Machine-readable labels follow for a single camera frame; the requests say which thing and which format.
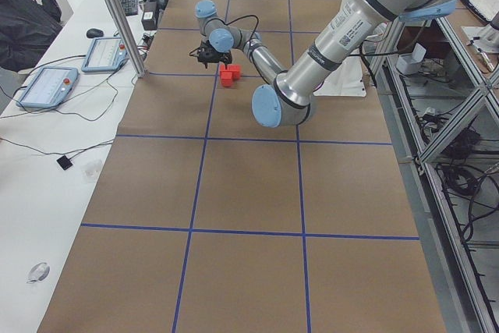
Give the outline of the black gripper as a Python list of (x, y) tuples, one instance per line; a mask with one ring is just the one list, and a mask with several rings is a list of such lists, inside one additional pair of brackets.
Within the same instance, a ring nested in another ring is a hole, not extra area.
[(222, 71), (229, 71), (230, 64), (232, 64), (232, 53), (217, 51), (209, 41), (201, 41), (198, 48), (194, 48), (189, 57), (196, 58), (198, 62), (202, 63), (205, 68), (209, 64), (222, 63)]

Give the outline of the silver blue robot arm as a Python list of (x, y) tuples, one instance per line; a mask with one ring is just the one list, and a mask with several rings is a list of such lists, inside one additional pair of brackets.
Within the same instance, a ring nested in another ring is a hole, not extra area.
[(238, 49), (253, 63), (265, 83), (253, 93), (252, 111), (265, 127), (297, 126), (315, 112), (313, 92), (381, 23), (396, 19), (429, 20), (451, 14), (457, 0), (349, 0), (290, 68), (284, 66), (253, 30), (230, 26), (210, 0), (195, 13), (203, 39), (190, 56), (208, 65), (232, 61)]

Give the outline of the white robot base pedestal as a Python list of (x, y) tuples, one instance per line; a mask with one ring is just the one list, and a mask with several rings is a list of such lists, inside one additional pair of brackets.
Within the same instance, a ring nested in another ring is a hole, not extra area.
[(360, 57), (348, 57), (314, 91), (315, 96), (365, 97), (363, 66)]

